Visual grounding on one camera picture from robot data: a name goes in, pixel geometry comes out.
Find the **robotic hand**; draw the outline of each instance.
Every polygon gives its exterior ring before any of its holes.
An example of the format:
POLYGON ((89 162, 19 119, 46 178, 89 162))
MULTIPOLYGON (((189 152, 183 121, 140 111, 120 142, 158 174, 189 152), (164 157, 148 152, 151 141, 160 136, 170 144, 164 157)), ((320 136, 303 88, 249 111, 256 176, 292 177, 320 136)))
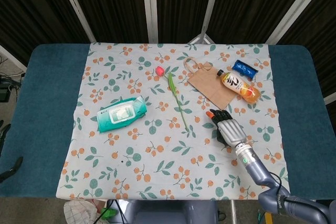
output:
POLYGON ((326 206, 290 196, 289 191, 281 185, 281 180, 278 183, 271 176, 253 148, 246 144, 246 134, 227 111, 210 110, 206 114, 217 126, 217 140, 226 147, 235 148, 238 159, 257 185, 270 188, 258 196, 260 204, 267 212, 292 216, 308 223, 336 223, 331 222, 332 211, 326 206))

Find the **blue snack wrapper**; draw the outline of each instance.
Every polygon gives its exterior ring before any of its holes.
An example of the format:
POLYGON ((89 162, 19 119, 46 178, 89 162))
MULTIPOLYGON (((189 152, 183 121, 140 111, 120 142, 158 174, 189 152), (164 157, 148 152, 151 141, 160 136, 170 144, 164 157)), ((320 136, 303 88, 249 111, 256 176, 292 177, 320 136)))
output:
POLYGON ((232 67, 233 70, 236 70, 237 72, 250 77, 253 79, 254 75, 258 72, 258 70, 254 69, 253 67, 249 66, 246 63, 243 63, 240 60, 237 60, 234 66, 232 67))

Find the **orange berry pattern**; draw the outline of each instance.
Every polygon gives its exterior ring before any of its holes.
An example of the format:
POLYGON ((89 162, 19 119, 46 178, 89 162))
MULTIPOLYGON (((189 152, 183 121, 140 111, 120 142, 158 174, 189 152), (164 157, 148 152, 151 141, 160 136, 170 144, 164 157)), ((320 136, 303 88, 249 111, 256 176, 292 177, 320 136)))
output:
POLYGON ((187 57, 198 63, 188 63, 194 72, 207 61, 233 71, 237 59, 258 70, 252 79, 241 78, 260 91, 260 99, 249 104, 237 95, 226 110, 243 127, 246 143, 289 189, 267 45, 95 43, 82 72, 57 197, 224 200, 257 199, 265 191, 246 173, 235 149, 217 141, 217 128, 205 114, 216 106, 188 83, 187 57), (165 76, 156 74, 157 66, 165 76), (170 72, 188 131, 166 79, 170 72), (99 131, 98 111, 140 95, 144 117, 99 131))

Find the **red tulip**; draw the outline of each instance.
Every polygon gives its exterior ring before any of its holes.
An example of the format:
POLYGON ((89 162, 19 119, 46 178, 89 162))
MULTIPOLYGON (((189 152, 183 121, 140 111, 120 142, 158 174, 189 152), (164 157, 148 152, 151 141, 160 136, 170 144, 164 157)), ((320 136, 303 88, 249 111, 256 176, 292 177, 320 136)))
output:
POLYGON ((162 68, 162 67, 157 67, 155 69, 155 73, 158 75, 158 76, 163 76, 164 75, 164 72, 165 70, 162 68))

